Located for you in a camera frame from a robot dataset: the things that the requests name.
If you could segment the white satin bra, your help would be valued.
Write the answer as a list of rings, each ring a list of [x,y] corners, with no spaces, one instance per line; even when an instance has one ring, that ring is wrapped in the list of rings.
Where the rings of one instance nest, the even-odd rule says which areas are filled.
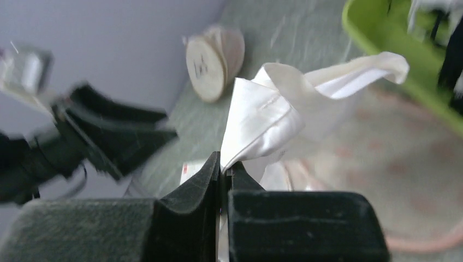
[[[265,63],[255,77],[234,83],[221,146],[222,172],[242,163],[267,191],[292,190],[282,184],[283,162],[308,155],[316,143],[353,114],[362,91],[391,70],[383,59],[364,56],[302,73],[295,67]],[[228,256],[228,213],[218,233],[218,260]]]

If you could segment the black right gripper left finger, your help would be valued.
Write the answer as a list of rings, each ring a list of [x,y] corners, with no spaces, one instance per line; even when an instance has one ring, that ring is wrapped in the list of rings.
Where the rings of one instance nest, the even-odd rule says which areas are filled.
[[[160,199],[31,201],[1,261],[216,261],[219,159]]]

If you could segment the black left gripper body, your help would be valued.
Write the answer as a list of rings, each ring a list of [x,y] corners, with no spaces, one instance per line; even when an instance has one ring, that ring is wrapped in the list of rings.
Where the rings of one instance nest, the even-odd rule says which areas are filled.
[[[42,184],[58,175],[72,176],[86,153],[76,131],[52,128],[31,140],[1,134],[1,204],[38,198]]]

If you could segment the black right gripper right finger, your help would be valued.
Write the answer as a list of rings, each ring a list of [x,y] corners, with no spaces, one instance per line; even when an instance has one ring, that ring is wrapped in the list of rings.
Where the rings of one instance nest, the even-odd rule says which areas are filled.
[[[370,202],[343,191],[267,191],[234,164],[227,182],[230,261],[389,261]]]

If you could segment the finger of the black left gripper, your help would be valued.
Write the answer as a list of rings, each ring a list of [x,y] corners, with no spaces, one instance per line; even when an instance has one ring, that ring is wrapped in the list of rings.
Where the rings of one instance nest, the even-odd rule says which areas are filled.
[[[104,169],[119,180],[129,175],[158,150],[177,138],[177,132],[157,123],[112,120],[84,108],[68,108],[67,120],[97,149]]]
[[[164,111],[149,110],[118,103],[97,92],[89,84],[78,86],[69,95],[69,99],[74,104],[82,106],[90,112],[112,120],[153,124],[167,119],[167,115]]]

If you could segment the pink tulip-print laundry bag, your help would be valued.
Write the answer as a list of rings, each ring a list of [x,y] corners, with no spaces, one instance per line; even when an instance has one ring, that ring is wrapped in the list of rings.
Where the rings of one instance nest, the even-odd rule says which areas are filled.
[[[362,194],[391,249],[462,244],[462,138],[396,93],[366,91],[352,118],[283,169],[292,190]]]

